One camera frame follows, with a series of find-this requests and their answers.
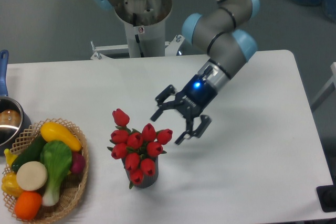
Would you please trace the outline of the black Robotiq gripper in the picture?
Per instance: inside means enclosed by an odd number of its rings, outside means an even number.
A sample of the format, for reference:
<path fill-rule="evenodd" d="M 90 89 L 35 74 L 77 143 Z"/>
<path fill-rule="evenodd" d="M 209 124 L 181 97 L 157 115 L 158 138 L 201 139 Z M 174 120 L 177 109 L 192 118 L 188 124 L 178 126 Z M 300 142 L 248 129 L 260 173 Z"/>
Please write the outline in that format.
<path fill-rule="evenodd" d="M 170 96 L 173 96 L 174 100 L 165 102 Z M 196 74 L 180 92 L 176 93 L 175 87 L 170 84 L 158 94 L 155 98 L 158 109 L 150 120 L 156 121 L 165 110 L 176 109 L 186 119 L 186 129 L 176 139 L 175 144 L 180 145 L 184 140 L 193 137 L 200 138 L 212 122 L 208 115 L 201 115 L 201 113 L 216 96 L 216 89 Z M 194 119 L 197 117 L 201 122 L 194 130 Z"/>

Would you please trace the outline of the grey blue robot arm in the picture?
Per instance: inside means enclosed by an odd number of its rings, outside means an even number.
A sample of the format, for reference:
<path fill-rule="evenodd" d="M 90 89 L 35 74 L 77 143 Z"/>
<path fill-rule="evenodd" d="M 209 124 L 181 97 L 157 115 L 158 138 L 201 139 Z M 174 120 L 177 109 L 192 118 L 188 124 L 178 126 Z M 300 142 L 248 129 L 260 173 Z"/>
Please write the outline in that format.
<path fill-rule="evenodd" d="M 131 58 L 157 57 L 165 54 L 165 22 L 172 10 L 172 0 L 94 0 L 102 9 L 113 9 L 124 23 Z M 211 122 L 203 110 L 222 87 L 257 51 L 253 37 L 239 25 L 254 17 L 259 0 L 216 0 L 218 8 L 207 16 L 191 14 L 182 26 L 182 37 L 206 53 L 208 61 L 181 91 L 165 88 L 157 97 L 157 120 L 166 110 L 175 110 L 186 120 L 185 131 L 176 144 L 201 137 Z"/>

